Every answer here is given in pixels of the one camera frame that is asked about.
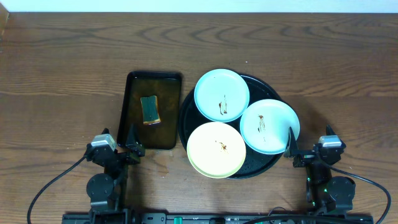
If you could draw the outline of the green and orange sponge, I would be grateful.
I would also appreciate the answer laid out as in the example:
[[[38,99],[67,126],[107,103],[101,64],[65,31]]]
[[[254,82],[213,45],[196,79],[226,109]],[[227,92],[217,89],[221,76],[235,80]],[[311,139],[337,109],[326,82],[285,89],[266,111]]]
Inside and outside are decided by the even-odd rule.
[[[161,122],[156,95],[141,97],[141,106],[144,125],[152,125]]]

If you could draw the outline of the light blue plate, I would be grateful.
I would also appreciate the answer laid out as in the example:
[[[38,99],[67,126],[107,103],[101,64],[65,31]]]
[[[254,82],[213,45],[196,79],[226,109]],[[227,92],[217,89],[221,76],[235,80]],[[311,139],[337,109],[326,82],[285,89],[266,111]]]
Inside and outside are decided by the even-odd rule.
[[[238,119],[248,107],[249,99],[243,77],[228,69],[206,72],[194,89],[196,107],[211,121],[227,123]]]
[[[285,151],[292,131],[297,139],[300,121],[296,112],[279,100],[259,100],[244,111],[240,133],[245,143],[261,154],[279,154]]]

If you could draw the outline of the pale yellow plate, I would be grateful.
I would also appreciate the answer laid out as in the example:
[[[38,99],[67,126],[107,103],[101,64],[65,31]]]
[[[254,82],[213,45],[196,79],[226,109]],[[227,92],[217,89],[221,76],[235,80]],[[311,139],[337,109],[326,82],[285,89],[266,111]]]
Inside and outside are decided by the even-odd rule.
[[[224,179],[243,166],[246,145],[237,130],[226,123],[209,122],[197,127],[187,141],[187,156],[200,174]]]

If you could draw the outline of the light blue plate top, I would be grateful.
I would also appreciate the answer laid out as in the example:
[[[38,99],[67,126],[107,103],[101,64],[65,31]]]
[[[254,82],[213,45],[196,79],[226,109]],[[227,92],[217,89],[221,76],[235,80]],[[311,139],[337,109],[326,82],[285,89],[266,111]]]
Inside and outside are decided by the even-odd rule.
[[[227,123],[238,119],[248,107],[249,99],[243,77],[228,69],[206,72],[194,89],[196,107],[211,121]]]

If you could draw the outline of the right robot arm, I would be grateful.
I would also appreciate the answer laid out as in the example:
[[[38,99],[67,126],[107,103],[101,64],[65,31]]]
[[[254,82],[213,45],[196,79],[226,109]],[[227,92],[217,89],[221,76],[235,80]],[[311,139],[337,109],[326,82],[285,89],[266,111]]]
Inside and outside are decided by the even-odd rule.
[[[353,209],[356,184],[353,179],[332,176],[331,166],[341,159],[346,144],[330,126],[311,150],[300,150],[293,130],[288,132],[284,157],[293,159],[295,168],[307,173],[307,202],[313,205],[310,215],[345,216]]]

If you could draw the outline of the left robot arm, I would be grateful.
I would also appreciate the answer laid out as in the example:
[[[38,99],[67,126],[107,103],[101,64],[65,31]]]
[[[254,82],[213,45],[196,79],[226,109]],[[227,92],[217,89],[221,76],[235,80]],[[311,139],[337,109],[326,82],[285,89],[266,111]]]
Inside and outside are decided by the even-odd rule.
[[[139,223],[140,218],[124,204],[128,168],[141,162],[145,148],[131,125],[126,139],[126,152],[118,152],[116,141],[108,129],[94,137],[86,147],[84,158],[104,168],[86,185],[90,197],[90,223]]]

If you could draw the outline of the black rectangular water tray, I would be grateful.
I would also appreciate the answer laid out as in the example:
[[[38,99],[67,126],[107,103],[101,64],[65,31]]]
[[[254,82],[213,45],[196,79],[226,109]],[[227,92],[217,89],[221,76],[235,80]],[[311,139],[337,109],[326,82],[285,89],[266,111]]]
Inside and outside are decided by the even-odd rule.
[[[134,71],[127,75],[117,144],[125,147],[131,126],[146,149],[170,150],[177,142],[182,76],[178,72]],[[157,107],[158,123],[144,122],[144,109]]]

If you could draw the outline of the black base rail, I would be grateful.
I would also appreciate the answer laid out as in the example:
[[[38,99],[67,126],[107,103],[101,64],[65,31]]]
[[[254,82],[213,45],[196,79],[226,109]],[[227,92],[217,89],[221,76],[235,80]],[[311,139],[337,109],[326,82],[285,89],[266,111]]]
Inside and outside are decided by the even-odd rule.
[[[64,214],[62,224],[89,224],[89,223],[132,223],[132,224],[242,224],[262,218],[255,215],[167,215],[165,213],[143,213],[128,215],[90,216],[89,214]]]

